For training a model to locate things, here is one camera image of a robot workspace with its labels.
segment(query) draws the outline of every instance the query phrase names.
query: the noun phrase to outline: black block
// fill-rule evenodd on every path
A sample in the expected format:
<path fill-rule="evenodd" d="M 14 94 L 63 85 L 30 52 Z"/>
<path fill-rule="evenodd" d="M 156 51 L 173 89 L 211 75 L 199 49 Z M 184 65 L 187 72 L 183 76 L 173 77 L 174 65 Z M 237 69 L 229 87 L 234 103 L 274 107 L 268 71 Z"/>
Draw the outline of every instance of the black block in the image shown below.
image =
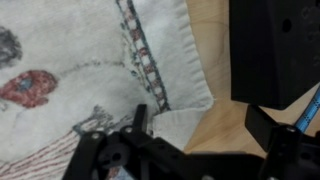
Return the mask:
<path fill-rule="evenodd" d="M 320 0 L 230 0 L 230 46 L 232 99 L 285 109 L 320 81 Z"/>

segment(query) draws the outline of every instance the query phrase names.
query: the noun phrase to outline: red embroidered motif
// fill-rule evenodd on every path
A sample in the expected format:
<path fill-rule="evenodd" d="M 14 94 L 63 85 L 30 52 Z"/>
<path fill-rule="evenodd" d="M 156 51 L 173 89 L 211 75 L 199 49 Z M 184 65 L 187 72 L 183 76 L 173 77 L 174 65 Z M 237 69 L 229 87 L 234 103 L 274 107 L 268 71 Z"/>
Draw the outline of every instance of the red embroidered motif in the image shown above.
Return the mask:
<path fill-rule="evenodd" d="M 26 108 L 48 103 L 45 95 L 52 92 L 57 81 L 46 71 L 28 71 L 10 80 L 0 89 L 0 97 Z"/>

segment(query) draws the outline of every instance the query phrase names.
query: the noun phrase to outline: wooden surface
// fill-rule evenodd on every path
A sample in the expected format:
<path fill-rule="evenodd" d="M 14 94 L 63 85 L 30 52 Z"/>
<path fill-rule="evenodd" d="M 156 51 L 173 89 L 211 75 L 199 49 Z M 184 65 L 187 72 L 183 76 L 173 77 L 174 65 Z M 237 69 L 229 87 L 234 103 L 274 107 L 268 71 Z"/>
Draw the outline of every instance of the wooden surface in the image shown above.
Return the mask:
<path fill-rule="evenodd" d="M 187 0 L 191 26 L 208 85 L 215 97 L 210 109 L 186 147 L 191 151 L 246 151 L 265 153 L 244 128 L 246 104 L 230 100 L 230 50 L 228 0 Z M 279 122 L 293 123 L 314 95 L 316 87 L 285 111 L 264 108 Z M 318 113 L 308 129 L 320 130 Z"/>

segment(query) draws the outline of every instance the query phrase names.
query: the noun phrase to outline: white towel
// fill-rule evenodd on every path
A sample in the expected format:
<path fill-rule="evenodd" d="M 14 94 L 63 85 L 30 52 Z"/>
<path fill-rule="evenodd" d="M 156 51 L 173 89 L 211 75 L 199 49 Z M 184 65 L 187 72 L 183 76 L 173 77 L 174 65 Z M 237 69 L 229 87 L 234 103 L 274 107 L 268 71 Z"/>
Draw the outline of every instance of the white towel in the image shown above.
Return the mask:
<path fill-rule="evenodd" d="M 0 179 L 61 178 L 80 136 L 147 104 L 179 148 L 213 98 L 185 0 L 0 1 Z"/>

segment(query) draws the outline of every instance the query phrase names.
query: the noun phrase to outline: cloth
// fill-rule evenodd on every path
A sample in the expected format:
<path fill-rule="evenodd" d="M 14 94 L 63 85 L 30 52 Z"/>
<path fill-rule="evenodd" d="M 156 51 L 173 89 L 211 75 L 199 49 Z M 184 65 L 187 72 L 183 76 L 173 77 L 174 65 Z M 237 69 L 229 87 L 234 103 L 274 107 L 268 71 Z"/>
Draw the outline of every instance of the cloth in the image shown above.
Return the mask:
<path fill-rule="evenodd" d="M 183 148 L 213 103 L 189 23 L 184 0 L 0 1 L 0 179 L 60 179 L 138 104 Z"/>

